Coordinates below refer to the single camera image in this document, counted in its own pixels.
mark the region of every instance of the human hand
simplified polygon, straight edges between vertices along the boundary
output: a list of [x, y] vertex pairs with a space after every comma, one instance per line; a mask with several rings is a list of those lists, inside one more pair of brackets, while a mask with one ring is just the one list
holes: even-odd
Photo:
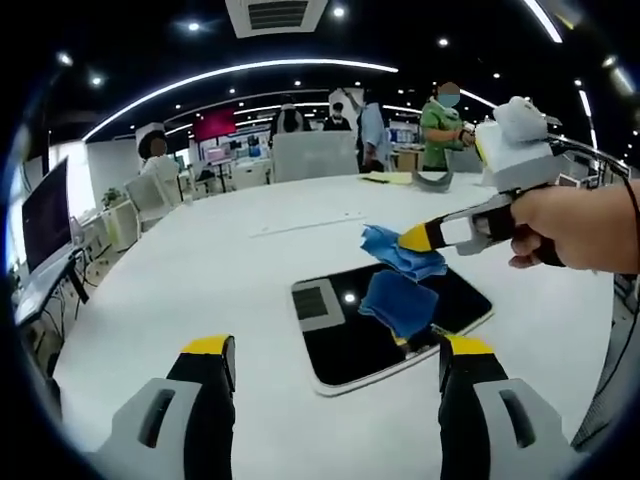
[[470, 147], [476, 143], [476, 136], [473, 133], [464, 132], [462, 134], [462, 143], [464, 143], [465, 147]]
[[538, 265], [540, 259], [535, 250], [541, 246], [542, 237], [547, 237], [555, 241], [556, 253], [568, 267], [597, 268], [606, 255], [603, 244], [606, 246], [608, 239], [602, 238], [607, 225], [599, 218], [599, 206], [593, 200], [592, 192], [574, 187], [548, 187], [525, 193], [511, 205], [517, 232], [511, 241], [515, 256], [509, 265]]

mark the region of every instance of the green shirt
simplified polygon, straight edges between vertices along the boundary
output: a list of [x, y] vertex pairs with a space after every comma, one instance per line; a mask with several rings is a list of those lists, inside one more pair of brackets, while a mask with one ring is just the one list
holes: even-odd
[[[460, 119], [460, 114], [453, 108], [444, 108], [435, 100], [429, 100], [422, 109], [420, 127], [423, 131], [427, 128], [457, 130], [462, 128], [462, 120]], [[464, 149], [464, 144], [458, 139], [448, 142], [432, 142], [425, 139], [423, 166], [446, 168], [445, 149], [462, 150]]]

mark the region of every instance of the white round table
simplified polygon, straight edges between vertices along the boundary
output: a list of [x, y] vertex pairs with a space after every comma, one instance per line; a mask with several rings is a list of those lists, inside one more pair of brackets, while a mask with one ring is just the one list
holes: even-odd
[[[113, 267], [67, 339], [55, 378], [70, 437], [81, 450], [97, 449], [114, 412], [150, 378], [165, 377], [186, 344], [231, 333], [236, 478], [437, 478], [438, 356], [320, 396], [290, 291], [297, 281], [375, 263], [359, 247], [364, 223], [402, 232], [485, 201], [494, 192], [479, 182], [456, 174], [443, 195], [334, 177], [180, 206]], [[571, 439], [604, 364], [612, 276], [512, 269], [508, 243], [471, 257], [443, 254], [493, 302], [494, 315], [472, 335], [560, 413]]]

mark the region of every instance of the red sign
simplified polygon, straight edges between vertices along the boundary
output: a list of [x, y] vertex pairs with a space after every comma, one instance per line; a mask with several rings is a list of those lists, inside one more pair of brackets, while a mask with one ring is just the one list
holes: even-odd
[[196, 142], [235, 133], [236, 122], [233, 110], [233, 108], [227, 108], [203, 113], [202, 117], [198, 118], [193, 124], [193, 134]]

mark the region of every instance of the floor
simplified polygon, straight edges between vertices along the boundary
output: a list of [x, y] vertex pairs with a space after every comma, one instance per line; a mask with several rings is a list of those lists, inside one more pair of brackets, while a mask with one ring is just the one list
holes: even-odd
[[[93, 291], [100, 285], [102, 279], [109, 273], [113, 265], [124, 255], [112, 248], [106, 249], [99, 258], [87, 266], [83, 272], [83, 265], [76, 266], [78, 277], [84, 277], [84, 288], [91, 299]], [[45, 306], [45, 314], [41, 321], [36, 322], [28, 333], [28, 339], [36, 352], [38, 365], [43, 372], [52, 374], [55, 361], [64, 345], [64, 339], [73, 329], [79, 311], [83, 304], [78, 301], [78, 295], [68, 280], [64, 280], [54, 292], [53, 297]]]
[[616, 294], [609, 350], [596, 396], [572, 443], [577, 450], [588, 452], [598, 448], [620, 417], [626, 399], [637, 388], [640, 327], [633, 325], [633, 313]]

